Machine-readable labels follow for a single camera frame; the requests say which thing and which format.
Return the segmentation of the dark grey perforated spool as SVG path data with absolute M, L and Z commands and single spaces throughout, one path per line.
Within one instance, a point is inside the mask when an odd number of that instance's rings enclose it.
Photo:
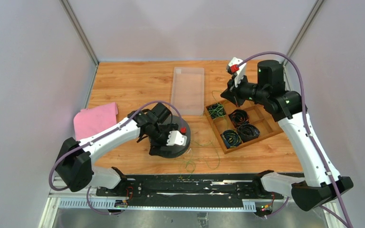
M 189 149 L 191 143 L 191 129 L 185 120 L 182 120 L 183 125 L 181 125 L 180 120 L 181 119 L 178 116 L 171 115 L 162 124 L 159 124 L 159 127 L 162 130 L 166 129 L 166 127 L 171 126 L 171 124 L 178 125 L 178 128 L 174 127 L 173 130 L 185 127 L 186 132 L 183 133 L 183 135 L 187 137 L 187 143 L 185 145 L 161 146 L 158 143 L 155 143 L 152 139 L 149 139 L 150 142 L 149 155 L 159 156 L 167 159 L 173 159 L 183 155 Z

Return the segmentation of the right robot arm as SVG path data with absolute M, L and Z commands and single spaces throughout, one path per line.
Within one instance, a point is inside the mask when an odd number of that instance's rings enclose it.
M 250 83 L 246 64 L 234 57 L 226 67 L 231 79 L 221 94 L 236 106 L 246 101 L 260 104 L 287 135 L 303 169 L 304 177 L 296 178 L 267 170 L 253 179 L 253 193 L 265 198 L 271 192 L 290 197 L 304 211 L 309 211 L 352 189 L 350 177 L 342 176 L 332 164 L 312 129 L 301 95 L 286 89 L 284 68 L 276 60 L 263 60 L 257 65 L 258 80 Z

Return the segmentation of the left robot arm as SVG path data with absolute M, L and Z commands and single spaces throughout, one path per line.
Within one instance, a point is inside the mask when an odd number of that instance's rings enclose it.
M 170 116 L 171 111 L 158 104 L 152 110 L 132 112 L 121 122 L 91 137 L 65 140 L 55 163 L 55 171 L 65 183 L 63 189 L 77 192 L 90 186 L 104 187 L 113 195 L 122 196 L 127 184 L 121 171 L 96 167 L 95 162 L 107 152 L 135 139 L 149 138 L 158 154 L 167 147 L 186 146 L 186 128 L 175 123 L 164 124 Z

